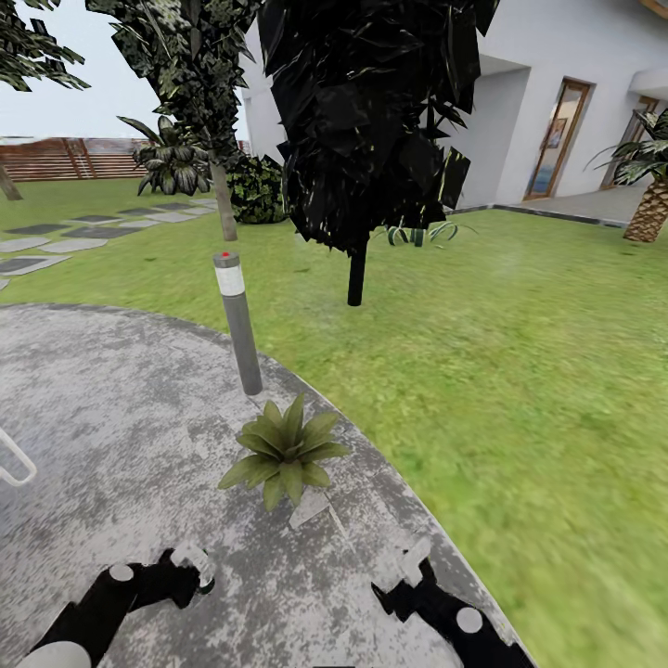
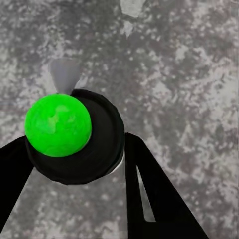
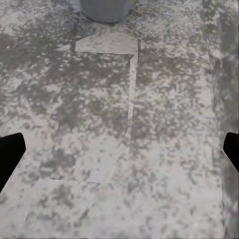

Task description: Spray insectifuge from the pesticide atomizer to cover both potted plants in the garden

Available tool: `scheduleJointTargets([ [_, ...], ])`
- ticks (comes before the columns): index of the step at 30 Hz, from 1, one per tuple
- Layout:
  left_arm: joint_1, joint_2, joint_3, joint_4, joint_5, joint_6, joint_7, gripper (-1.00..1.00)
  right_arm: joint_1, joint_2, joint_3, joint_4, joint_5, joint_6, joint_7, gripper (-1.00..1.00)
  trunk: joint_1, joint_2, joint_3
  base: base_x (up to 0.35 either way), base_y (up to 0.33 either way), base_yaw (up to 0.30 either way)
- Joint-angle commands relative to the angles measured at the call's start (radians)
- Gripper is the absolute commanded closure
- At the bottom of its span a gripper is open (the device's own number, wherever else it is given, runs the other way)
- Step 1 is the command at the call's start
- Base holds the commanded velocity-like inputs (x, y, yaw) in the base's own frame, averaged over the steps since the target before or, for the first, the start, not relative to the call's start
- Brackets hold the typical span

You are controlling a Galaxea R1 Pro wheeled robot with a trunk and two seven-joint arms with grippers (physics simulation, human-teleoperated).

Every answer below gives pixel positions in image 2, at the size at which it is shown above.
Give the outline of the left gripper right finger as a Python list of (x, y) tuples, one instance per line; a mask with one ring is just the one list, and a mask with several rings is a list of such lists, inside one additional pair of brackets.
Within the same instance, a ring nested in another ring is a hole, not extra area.
[[(209, 239), (140, 137), (125, 134), (124, 155), (128, 239)], [(136, 166), (156, 222), (144, 219)]]

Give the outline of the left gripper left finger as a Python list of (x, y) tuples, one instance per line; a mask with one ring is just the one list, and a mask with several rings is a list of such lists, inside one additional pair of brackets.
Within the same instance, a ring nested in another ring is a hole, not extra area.
[(0, 234), (32, 172), (26, 136), (0, 149)]

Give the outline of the insectifuge atomizer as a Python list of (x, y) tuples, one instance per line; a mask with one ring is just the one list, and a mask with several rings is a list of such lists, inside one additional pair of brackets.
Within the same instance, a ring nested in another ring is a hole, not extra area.
[(35, 102), (25, 120), (26, 148), (39, 173), (65, 185), (84, 185), (122, 163), (125, 130), (117, 107), (105, 96), (74, 89), (82, 65), (50, 60), (56, 94)]

